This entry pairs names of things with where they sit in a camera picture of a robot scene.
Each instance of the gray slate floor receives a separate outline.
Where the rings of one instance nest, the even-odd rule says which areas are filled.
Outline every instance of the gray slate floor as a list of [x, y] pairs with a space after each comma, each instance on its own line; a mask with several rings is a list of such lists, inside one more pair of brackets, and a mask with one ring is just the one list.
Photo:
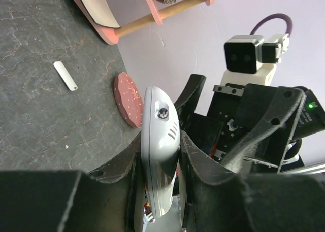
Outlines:
[[[53, 67], [62, 61], [79, 89]], [[0, 170], [90, 171], [138, 133], [112, 81], [125, 71], [72, 0], [0, 0]]]

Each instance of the camera lens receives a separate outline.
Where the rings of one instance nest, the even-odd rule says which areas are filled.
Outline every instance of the camera lens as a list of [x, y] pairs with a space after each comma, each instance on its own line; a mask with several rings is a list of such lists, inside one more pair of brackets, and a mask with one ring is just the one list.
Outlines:
[[230, 57], [230, 59], [231, 59], [232, 61], [236, 61], [236, 60], [237, 60], [237, 56], [233, 54], [233, 55]]
[[168, 110], [165, 108], [159, 109], [158, 117], [160, 119], [166, 119], [168, 117]]
[[245, 62], [250, 62], [250, 60], [251, 60], [251, 57], [249, 55], [245, 55], [244, 61]]

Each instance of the pink round coaster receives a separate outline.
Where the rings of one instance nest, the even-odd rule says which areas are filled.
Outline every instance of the pink round coaster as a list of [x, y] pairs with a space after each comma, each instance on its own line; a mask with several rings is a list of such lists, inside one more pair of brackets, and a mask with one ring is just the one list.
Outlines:
[[125, 72], [114, 80], [114, 97], [123, 119], [134, 128], [142, 126], [143, 101], [132, 78]]

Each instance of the wooden dowel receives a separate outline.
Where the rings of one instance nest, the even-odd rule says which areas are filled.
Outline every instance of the wooden dowel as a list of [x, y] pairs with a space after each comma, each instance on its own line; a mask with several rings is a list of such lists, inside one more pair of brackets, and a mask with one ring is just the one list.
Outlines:
[[[162, 10], [159, 10], [159, 13], [160, 13], [161, 18], [165, 19], [165, 18], [175, 15], [179, 12], [182, 12], [190, 7], [198, 5], [204, 1], [205, 0], [182, 0], [180, 2], [177, 2], [175, 4], [168, 6]], [[146, 15], [140, 19], [137, 19], [129, 24], [126, 24], [119, 29], [115, 29], [115, 34], [120, 38], [124, 35], [130, 34], [132, 32], [135, 32], [136, 30], [144, 28], [154, 22], [155, 21], [154, 21], [152, 14], [149, 14], [149, 15]]]

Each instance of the pink wooden stand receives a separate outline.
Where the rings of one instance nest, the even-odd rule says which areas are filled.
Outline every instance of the pink wooden stand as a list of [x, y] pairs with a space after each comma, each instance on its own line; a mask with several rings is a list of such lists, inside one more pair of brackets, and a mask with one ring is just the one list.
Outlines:
[[112, 29], [96, 24], [91, 16], [88, 14], [87, 10], [83, 6], [83, 3], [80, 0], [74, 0], [81, 11], [85, 14], [87, 19], [90, 21], [92, 26], [98, 32], [98, 34], [103, 38], [103, 40], [110, 44], [114, 45], [118, 43], [118, 39], [124, 35], [130, 34], [136, 30], [144, 28], [145, 26], [150, 25], [151, 23], [156, 22], [158, 25], [163, 24], [163, 19], [175, 15], [179, 12], [182, 12], [190, 7], [193, 7], [197, 4], [205, 2], [207, 5], [214, 4], [215, 0], [182, 0], [177, 3], [174, 3], [164, 9], [158, 10], [154, 0], [146, 0], [151, 14], [146, 15], [140, 19], [137, 19], [129, 24], [126, 24], [118, 29]]

